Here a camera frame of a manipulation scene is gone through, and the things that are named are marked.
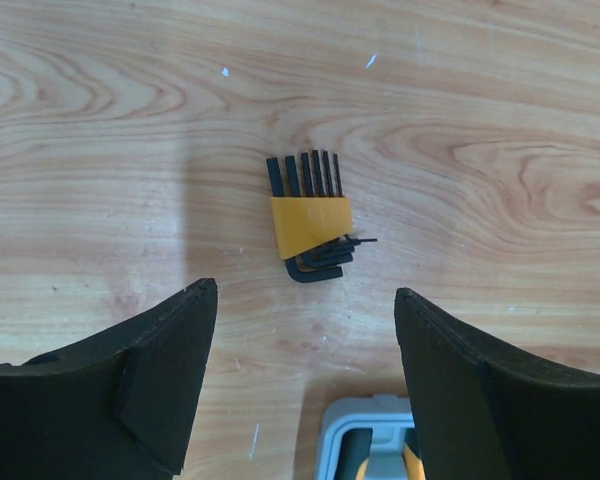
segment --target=gray plastic container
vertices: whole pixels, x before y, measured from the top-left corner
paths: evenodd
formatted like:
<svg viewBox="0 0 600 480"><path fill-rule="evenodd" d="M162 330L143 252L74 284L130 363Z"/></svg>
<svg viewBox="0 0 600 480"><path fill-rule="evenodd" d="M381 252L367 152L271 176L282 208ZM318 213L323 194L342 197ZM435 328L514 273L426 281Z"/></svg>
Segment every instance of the gray plastic container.
<svg viewBox="0 0 600 480"><path fill-rule="evenodd" d="M365 480L406 479L405 435L415 425L409 399L395 395L343 398L329 406L322 418L314 479L334 479L342 436L357 428L373 431Z"/></svg>

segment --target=wood grain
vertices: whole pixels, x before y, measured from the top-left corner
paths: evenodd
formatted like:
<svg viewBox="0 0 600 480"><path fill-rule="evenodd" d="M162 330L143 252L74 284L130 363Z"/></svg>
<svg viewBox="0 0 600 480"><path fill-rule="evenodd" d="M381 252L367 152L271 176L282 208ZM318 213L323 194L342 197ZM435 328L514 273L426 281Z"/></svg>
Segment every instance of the wood grain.
<svg viewBox="0 0 600 480"><path fill-rule="evenodd" d="M302 286L264 159L313 147L380 242ZM401 286L600 372L600 0L1 1L0 362L203 276L184 479L311 478L330 401L405 392Z"/></svg>

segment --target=light wood tabletop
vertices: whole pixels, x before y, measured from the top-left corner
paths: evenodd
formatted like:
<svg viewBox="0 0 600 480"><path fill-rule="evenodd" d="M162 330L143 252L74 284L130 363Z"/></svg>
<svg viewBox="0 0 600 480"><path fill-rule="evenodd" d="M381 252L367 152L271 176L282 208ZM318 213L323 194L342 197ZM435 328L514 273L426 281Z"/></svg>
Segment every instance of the light wood tabletop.
<svg viewBox="0 0 600 480"><path fill-rule="evenodd" d="M379 242L301 285L264 160L311 148ZM331 401L406 393L398 287L600 372L600 0L0 1L0 363L201 277L183 479L312 478Z"/></svg>

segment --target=wooden surface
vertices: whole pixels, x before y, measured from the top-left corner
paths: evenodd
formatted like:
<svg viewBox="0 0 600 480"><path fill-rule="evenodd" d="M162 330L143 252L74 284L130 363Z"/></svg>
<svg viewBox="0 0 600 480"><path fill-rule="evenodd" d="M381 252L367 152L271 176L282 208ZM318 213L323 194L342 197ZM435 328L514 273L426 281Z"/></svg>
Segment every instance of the wooden surface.
<svg viewBox="0 0 600 480"><path fill-rule="evenodd" d="M303 286L264 159L312 147L380 242ZM405 392L400 286L600 372L600 0L0 1L0 362L205 276L184 479L311 478L330 401Z"/></svg>

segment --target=yellow holder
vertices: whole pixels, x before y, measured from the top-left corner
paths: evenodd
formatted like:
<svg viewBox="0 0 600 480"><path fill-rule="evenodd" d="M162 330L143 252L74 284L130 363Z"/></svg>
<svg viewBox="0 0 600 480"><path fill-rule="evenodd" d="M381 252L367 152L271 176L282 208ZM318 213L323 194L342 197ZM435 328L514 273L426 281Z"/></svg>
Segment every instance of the yellow holder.
<svg viewBox="0 0 600 480"><path fill-rule="evenodd" d="M345 197L271 197L271 210L282 260L353 229L351 204Z"/></svg>

